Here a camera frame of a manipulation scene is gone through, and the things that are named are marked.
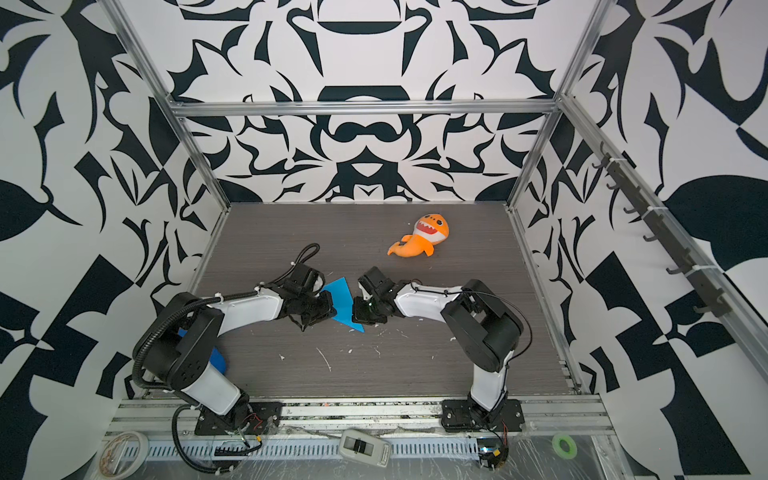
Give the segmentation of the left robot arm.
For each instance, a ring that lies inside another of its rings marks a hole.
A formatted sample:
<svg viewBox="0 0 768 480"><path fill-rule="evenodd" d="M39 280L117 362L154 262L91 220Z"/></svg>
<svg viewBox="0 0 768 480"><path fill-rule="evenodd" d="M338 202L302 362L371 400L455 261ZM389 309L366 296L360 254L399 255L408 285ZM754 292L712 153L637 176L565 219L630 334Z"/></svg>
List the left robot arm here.
<svg viewBox="0 0 768 480"><path fill-rule="evenodd" d="M304 332L335 316L324 274L308 265L319 251L319 244L308 244L284 273L243 293L175 295L137 341L132 381L145 390L169 391L232 425L242 423L250 414L249 397L213 366L218 338L284 318Z"/></svg>

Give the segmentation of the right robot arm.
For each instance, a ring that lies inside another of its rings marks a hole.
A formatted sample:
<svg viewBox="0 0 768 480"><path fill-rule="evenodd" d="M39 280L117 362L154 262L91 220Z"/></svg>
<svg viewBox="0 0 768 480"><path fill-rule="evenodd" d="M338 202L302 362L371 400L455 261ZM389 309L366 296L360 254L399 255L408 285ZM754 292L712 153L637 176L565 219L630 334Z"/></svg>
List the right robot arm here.
<svg viewBox="0 0 768 480"><path fill-rule="evenodd" d="M373 325L399 317L444 323L473 364L471 407L484 415L501 410L509 366L526 326L514 305L478 279L455 287L426 286L415 280L396 282L372 267L359 277L358 286L354 322Z"/></svg>

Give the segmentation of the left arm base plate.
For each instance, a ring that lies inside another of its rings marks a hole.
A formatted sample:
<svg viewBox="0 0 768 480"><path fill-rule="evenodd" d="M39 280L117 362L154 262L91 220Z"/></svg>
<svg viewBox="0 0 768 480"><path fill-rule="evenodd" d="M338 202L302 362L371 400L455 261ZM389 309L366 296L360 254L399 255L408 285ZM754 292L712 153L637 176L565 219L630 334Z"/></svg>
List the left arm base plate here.
<svg viewBox="0 0 768 480"><path fill-rule="evenodd" d="M279 426L283 406L281 402L250 402L248 405L240 402L226 415L217 415L202 407L194 433L197 436L238 432L245 435L265 434L270 428Z"/></svg>

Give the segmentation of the blue square paper sheet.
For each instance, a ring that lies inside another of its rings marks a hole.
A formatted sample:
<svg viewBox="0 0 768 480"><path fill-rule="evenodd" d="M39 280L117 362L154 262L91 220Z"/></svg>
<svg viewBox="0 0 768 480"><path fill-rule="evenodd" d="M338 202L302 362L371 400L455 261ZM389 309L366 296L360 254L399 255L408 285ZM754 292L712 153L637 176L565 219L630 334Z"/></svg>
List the blue square paper sheet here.
<svg viewBox="0 0 768 480"><path fill-rule="evenodd" d="M353 331L363 333L364 327L353 321L353 297L348 285L347 280L342 277L338 280L332 281L322 289L323 292L328 292L331 295L333 308L336 314L332 317L333 320L349 327Z"/></svg>

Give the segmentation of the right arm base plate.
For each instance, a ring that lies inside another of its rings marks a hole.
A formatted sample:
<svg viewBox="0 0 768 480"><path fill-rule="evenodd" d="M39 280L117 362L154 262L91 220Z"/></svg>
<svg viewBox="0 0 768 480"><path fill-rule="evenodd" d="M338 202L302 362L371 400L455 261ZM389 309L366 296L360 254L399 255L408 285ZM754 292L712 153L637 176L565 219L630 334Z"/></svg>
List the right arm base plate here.
<svg viewBox="0 0 768 480"><path fill-rule="evenodd" d="M472 399L446 399L440 406L440 425L449 433L521 432L525 424L522 406L517 399L505 398L493 410L485 410Z"/></svg>

